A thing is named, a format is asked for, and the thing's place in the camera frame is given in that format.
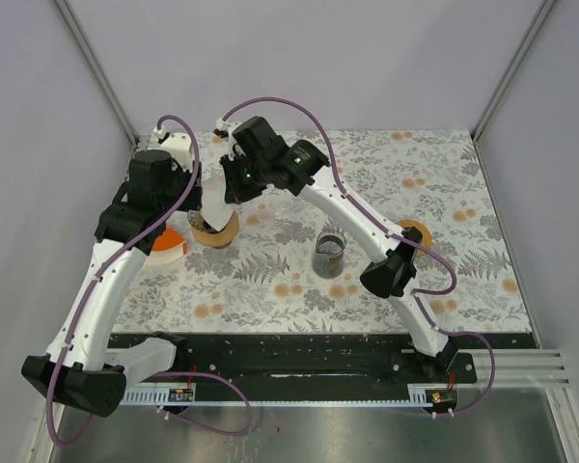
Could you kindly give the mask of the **white paper coffee filter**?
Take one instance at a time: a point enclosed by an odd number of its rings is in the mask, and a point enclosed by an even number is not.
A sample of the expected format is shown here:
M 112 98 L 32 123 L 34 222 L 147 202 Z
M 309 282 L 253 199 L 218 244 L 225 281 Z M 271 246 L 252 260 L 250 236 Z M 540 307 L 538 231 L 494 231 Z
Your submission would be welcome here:
M 216 231 L 230 222 L 234 209 L 225 202 L 226 180 L 221 174 L 211 174 L 202 182 L 201 216 Z

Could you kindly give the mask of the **orange coffee filter pack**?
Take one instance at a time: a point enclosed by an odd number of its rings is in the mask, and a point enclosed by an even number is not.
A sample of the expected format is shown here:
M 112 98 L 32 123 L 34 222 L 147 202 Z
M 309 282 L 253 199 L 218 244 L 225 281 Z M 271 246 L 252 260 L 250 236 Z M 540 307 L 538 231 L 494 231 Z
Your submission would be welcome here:
M 182 258 L 186 251 L 185 237 L 172 227 L 167 227 L 165 232 L 154 241 L 144 265 L 147 267 L 168 265 Z

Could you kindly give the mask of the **clear glass dripper cone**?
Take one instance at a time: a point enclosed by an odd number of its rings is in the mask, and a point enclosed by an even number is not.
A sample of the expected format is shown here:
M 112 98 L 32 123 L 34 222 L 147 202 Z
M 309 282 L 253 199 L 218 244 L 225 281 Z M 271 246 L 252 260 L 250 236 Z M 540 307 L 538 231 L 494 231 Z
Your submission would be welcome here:
M 293 219 L 293 207 L 288 202 L 273 204 L 269 208 L 270 220 L 274 223 Z

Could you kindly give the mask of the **grey glass carafe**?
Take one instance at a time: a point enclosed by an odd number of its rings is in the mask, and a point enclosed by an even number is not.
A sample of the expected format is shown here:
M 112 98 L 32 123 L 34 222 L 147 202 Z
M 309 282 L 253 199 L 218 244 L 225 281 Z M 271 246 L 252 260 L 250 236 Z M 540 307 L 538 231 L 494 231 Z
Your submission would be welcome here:
M 316 240 L 312 257 L 314 272 L 323 279 L 334 279 L 344 270 L 345 238 L 336 231 L 323 231 Z

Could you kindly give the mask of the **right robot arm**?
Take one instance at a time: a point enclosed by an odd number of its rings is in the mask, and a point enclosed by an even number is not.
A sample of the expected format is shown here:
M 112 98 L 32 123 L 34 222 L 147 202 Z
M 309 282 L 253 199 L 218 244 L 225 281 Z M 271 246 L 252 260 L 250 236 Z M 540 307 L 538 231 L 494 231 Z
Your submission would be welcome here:
M 288 144 L 263 117 L 244 123 L 220 119 L 214 132 L 229 146 L 220 160 L 226 203 L 249 202 L 273 186 L 325 213 L 368 257 L 360 282 L 394 307 L 411 336 L 422 375 L 433 382 L 450 375 L 457 348 L 451 336 L 437 327 L 418 289 L 414 260 L 424 249 L 420 230 L 403 228 L 377 214 L 340 180 L 331 156 L 308 140 Z

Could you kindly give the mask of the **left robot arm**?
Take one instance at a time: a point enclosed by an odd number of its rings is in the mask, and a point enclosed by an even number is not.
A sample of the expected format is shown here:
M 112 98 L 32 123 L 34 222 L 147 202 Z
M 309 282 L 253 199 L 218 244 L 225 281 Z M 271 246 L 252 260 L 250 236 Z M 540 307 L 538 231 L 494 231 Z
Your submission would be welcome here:
M 201 202 L 201 161 L 178 161 L 166 150 L 141 150 L 130 160 L 128 179 L 101 213 L 84 282 L 69 315 L 44 354 L 29 356 L 22 376 L 54 404 L 106 418 L 126 389 L 161 373 L 179 381 L 190 369 L 187 354 L 165 335 L 106 354 L 112 328 L 132 280 L 166 230 L 169 217 Z

